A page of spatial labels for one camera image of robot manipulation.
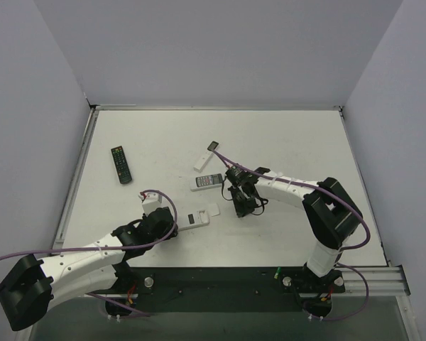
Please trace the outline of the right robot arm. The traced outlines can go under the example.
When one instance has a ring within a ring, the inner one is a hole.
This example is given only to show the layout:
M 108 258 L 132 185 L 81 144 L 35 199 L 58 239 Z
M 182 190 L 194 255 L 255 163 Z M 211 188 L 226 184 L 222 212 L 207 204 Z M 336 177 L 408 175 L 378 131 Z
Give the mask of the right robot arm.
M 228 191 L 238 217 L 252 215 L 275 200 L 300 208 L 306 214 L 316 245 L 305 267 L 318 278 L 328 276 L 345 248 L 344 243 L 361 224 L 363 215 L 340 182 L 304 181 L 268 168 L 244 170 L 231 166 L 225 172 Z

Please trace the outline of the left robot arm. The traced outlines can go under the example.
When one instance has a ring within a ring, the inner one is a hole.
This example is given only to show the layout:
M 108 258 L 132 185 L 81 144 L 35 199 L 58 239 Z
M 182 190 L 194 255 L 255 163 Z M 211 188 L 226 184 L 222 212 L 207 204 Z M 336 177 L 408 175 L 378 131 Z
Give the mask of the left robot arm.
M 42 259 L 23 256 L 0 283 L 0 304 L 11 329 L 24 330 L 51 308 L 86 293 L 127 290 L 126 262 L 177 236 L 177 222 L 177 213 L 158 208 L 85 247 Z

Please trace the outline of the white battery cover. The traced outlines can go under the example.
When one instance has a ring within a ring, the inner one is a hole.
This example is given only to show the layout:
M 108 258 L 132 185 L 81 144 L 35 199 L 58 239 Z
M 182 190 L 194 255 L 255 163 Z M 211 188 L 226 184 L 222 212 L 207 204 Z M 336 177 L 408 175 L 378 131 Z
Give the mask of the white battery cover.
M 217 203 L 212 203 L 208 205 L 208 211 L 209 215 L 211 217 L 219 216 L 220 215 L 220 209 Z

